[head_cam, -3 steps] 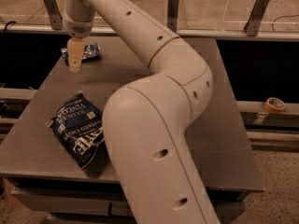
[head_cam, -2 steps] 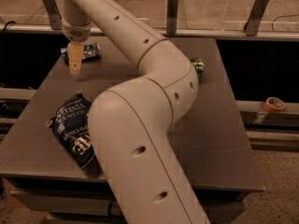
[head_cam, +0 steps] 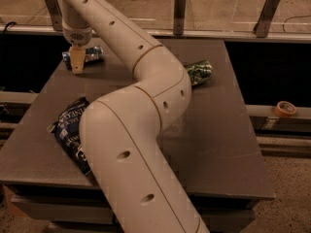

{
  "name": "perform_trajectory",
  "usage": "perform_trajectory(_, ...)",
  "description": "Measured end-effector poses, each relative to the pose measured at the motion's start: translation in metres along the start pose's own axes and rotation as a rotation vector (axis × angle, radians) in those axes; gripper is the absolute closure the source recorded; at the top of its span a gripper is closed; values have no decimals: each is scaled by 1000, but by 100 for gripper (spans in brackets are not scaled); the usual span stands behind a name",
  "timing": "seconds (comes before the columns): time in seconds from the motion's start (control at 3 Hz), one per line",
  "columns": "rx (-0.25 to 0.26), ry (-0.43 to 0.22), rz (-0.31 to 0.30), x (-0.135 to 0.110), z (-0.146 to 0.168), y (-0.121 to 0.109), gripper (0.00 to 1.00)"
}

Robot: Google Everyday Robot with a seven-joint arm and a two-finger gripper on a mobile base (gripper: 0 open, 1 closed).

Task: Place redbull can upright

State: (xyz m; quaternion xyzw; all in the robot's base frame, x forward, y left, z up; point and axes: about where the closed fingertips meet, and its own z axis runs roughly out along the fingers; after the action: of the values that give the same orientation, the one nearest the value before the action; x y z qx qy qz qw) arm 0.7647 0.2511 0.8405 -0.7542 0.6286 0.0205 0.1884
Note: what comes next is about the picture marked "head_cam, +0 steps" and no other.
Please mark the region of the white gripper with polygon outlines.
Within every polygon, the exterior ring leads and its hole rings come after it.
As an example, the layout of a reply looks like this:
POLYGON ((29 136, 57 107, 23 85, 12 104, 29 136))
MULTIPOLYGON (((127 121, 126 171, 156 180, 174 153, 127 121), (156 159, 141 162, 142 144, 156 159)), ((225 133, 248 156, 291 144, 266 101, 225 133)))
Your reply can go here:
MULTIPOLYGON (((92 29, 85 21, 77 24, 62 22, 63 36, 71 45, 84 46, 91 39, 92 29)), ((84 70, 86 50, 79 46, 69 49, 70 63, 74 74, 81 74, 84 70)))

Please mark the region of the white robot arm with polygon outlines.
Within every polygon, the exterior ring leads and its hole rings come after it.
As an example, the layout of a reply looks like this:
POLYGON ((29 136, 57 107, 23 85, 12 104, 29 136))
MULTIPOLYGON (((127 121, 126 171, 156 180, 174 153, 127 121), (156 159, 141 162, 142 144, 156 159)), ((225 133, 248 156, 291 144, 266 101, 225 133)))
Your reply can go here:
POLYGON ((136 80, 93 101, 79 128, 90 169, 123 232, 210 233, 156 141, 190 103, 183 64, 105 0, 62 1, 65 36, 87 23, 136 80))

